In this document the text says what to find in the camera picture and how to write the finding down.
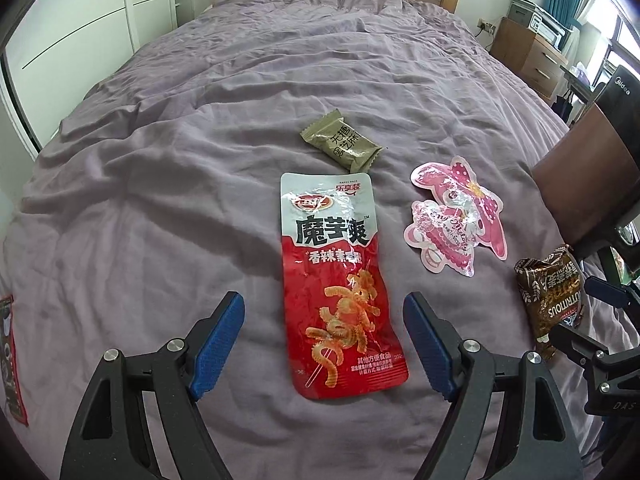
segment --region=cartoon character sticker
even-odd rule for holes
[[[433,200],[412,204],[414,223],[404,230],[404,240],[422,249],[420,259],[431,272],[446,265],[464,276],[474,275],[474,247],[481,230],[475,208],[465,210],[439,205]]]
[[[449,165],[428,162],[418,166],[411,181],[417,187],[429,189],[440,205],[462,208],[468,213],[473,205],[479,214],[479,243],[491,248],[501,260],[507,259],[507,242],[500,223],[502,200],[478,184],[476,173],[463,157],[453,157]]]

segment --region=green candy wrapper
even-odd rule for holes
[[[340,110],[329,112],[301,134],[302,138],[319,148],[349,173],[366,173],[382,146],[361,136],[344,122]]]

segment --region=white wardrobe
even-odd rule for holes
[[[47,144],[94,84],[176,27],[175,0],[36,0],[4,53],[25,130]]]

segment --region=drawer handle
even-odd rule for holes
[[[551,63],[553,63],[554,65],[557,65],[557,64],[558,64],[558,62],[557,62],[555,59],[553,59],[553,58],[552,58],[549,54],[547,54],[546,52],[543,52],[543,53],[542,53],[542,55],[543,55],[544,57],[546,57],[546,58],[547,58]]]

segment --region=small snack packet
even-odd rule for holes
[[[551,359],[556,352],[549,343],[552,327],[562,322],[574,328],[582,320],[582,272],[568,245],[558,247],[544,260],[520,260],[514,270],[536,339],[536,351],[544,359]]]
[[[317,120],[301,134],[302,138],[324,151],[349,173],[369,171],[371,163],[382,150],[344,122],[337,108]]]
[[[398,386],[409,372],[378,269],[378,225],[365,173],[285,173],[280,181],[287,347],[309,399]]]
[[[0,299],[0,368],[6,405],[15,420],[28,426],[27,411],[22,402],[20,384],[18,383],[18,367],[15,360],[14,341],[14,297]]]

